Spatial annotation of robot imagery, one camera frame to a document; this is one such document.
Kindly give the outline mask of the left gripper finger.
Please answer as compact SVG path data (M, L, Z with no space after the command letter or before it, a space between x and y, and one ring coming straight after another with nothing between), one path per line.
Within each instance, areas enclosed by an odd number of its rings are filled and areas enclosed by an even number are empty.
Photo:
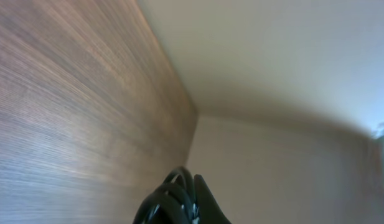
M231 224L221 211L208 185L201 175L194 176L196 202L199 208L200 224Z

